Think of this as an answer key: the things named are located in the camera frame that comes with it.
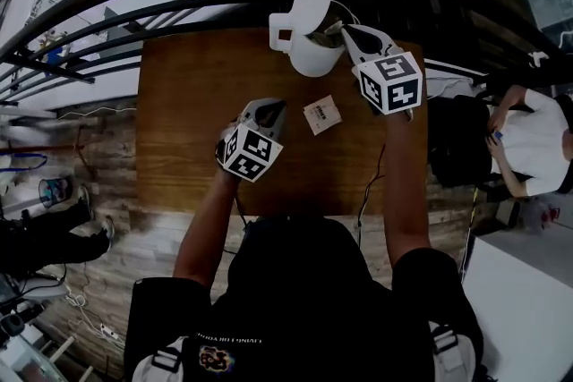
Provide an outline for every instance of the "small trash can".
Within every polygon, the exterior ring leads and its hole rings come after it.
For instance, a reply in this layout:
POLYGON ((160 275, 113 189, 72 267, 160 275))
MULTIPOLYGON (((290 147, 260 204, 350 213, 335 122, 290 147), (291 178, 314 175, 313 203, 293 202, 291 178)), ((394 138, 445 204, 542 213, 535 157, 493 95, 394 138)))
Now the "small trash can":
POLYGON ((51 208, 72 197, 72 182, 68 177, 41 180, 38 191, 44 207, 51 208))

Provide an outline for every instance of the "person's left hand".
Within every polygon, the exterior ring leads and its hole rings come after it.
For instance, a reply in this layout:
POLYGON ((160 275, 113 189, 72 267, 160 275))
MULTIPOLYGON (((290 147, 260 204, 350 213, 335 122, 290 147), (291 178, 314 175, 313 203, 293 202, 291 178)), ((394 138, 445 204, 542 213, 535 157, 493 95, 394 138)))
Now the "person's left hand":
POLYGON ((505 149, 503 148, 503 143, 501 139, 496 139, 492 135, 488 135, 485 138, 485 143, 487 144, 487 149, 490 150, 493 159, 499 161, 503 157, 505 157, 505 149))

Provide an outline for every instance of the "person wearing black pants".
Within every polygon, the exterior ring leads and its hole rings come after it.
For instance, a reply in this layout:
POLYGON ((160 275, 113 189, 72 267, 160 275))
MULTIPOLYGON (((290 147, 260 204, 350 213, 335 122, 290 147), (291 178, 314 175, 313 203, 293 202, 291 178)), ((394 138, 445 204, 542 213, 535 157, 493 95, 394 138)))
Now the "person wearing black pants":
POLYGON ((83 263, 106 253, 115 233, 109 216, 97 234, 70 233, 93 219, 85 186, 79 188, 78 196, 78 202, 67 210, 24 217, 20 222, 4 221, 0 225, 0 271, 27 276, 50 264, 83 263))

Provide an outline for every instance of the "person's left arm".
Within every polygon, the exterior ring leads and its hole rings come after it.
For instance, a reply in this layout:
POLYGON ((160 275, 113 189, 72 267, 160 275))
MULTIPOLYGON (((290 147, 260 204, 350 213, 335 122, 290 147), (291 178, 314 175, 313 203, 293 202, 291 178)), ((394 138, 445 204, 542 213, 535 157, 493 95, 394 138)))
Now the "person's left arm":
POLYGON ((193 217, 175 261, 173 277, 192 279, 210 289, 221 261, 239 178, 218 169, 193 217))
POLYGON ((520 182, 511 170, 511 166, 505 156, 505 149, 503 148, 501 140, 494 139, 493 136, 487 136, 485 141, 487 142, 487 148, 490 150, 493 160, 498 163, 501 176, 503 177, 503 182, 505 182, 508 187, 511 196, 514 198, 523 198, 524 196, 527 196, 526 183, 520 182))

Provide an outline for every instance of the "sneaker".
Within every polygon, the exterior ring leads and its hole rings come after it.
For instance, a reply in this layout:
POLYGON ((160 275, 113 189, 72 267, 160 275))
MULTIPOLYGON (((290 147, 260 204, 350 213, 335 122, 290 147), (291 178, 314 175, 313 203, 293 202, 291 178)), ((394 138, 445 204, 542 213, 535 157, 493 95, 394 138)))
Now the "sneaker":
POLYGON ((106 231, 106 237, 109 240, 109 247, 107 247, 107 251, 110 251, 112 245, 114 244, 115 237, 115 225, 114 220, 111 219, 111 216, 106 216, 104 222, 101 225, 101 228, 106 231))
POLYGON ((94 215, 93 215, 93 208, 91 208, 90 205, 90 192, 88 191, 86 185, 78 186, 78 200, 80 200, 86 205, 88 211, 90 212, 90 220, 93 220, 94 215))

